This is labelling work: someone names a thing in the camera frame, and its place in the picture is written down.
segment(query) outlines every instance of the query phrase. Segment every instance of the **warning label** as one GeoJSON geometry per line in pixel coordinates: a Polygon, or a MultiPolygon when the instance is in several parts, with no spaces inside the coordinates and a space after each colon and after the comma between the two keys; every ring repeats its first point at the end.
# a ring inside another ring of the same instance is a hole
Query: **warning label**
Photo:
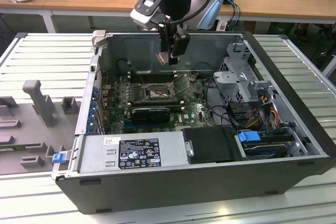
{"type": "Polygon", "coordinates": [[[159,139],[121,140],[118,166],[120,169],[161,166],[159,139]]]}

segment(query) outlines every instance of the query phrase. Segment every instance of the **yellow wire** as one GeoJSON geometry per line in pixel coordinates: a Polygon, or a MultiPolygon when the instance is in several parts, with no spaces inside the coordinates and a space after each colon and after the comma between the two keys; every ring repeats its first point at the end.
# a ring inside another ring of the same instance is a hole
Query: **yellow wire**
{"type": "Polygon", "coordinates": [[[258,117],[258,119],[254,120],[253,122],[251,122],[248,126],[246,126],[247,128],[250,128],[254,125],[256,125],[258,122],[260,122],[261,117],[258,117]]]}

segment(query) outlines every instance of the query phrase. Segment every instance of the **table leg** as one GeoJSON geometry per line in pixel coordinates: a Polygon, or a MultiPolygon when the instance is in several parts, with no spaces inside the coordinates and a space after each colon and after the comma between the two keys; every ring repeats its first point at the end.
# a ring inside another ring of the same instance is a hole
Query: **table leg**
{"type": "Polygon", "coordinates": [[[88,18],[89,18],[90,28],[91,29],[95,29],[95,25],[94,25],[94,22],[93,22],[93,17],[92,16],[88,16],[88,18]]]}
{"type": "Polygon", "coordinates": [[[254,34],[254,31],[256,29],[256,21],[244,21],[244,27],[246,31],[254,34]]]}
{"type": "MultiPolygon", "coordinates": [[[[336,49],[336,41],[334,42],[334,44],[332,44],[332,46],[328,49],[328,51],[323,56],[328,57],[332,55],[335,49],[336,49]]],[[[329,77],[335,71],[335,69],[336,69],[336,57],[334,57],[331,60],[331,62],[327,65],[327,67],[324,69],[322,74],[325,77],[329,77]]]]}
{"type": "Polygon", "coordinates": [[[42,18],[44,20],[44,24],[46,25],[47,27],[47,30],[48,30],[48,33],[57,33],[57,27],[55,26],[53,20],[52,20],[52,14],[50,11],[45,11],[43,12],[42,14],[42,18]]]}

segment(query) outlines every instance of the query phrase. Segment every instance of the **slotted metal surface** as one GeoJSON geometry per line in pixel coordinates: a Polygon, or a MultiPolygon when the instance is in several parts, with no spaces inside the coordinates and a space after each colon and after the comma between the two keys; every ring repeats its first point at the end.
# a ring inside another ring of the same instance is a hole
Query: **slotted metal surface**
{"type": "MultiPolygon", "coordinates": [[[[280,37],[273,37],[274,40],[269,40],[267,36],[255,37],[325,131],[336,141],[334,86],[289,40],[280,37]]],[[[267,80],[261,65],[256,64],[256,67],[267,80]]]]}
{"type": "Polygon", "coordinates": [[[0,97],[31,103],[22,87],[26,80],[36,79],[41,81],[42,94],[54,102],[63,97],[81,101],[94,54],[90,34],[28,34],[0,62],[0,97]]]}

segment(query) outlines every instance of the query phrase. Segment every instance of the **blue latch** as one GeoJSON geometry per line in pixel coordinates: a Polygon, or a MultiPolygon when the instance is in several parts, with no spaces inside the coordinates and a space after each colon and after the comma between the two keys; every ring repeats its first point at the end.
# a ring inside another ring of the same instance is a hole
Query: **blue latch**
{"type": "Polygon", "coordinates": [[[243,131],[238,134],[238,137],[241,142],[261,141],[260,136],[256,131],[243,131]]]}
{"type": "Polygon", "coordinates": [[[64,164],[66,163],[67,154],[66,153],[56,153],[52,157],[53,164],[64,164]]]}

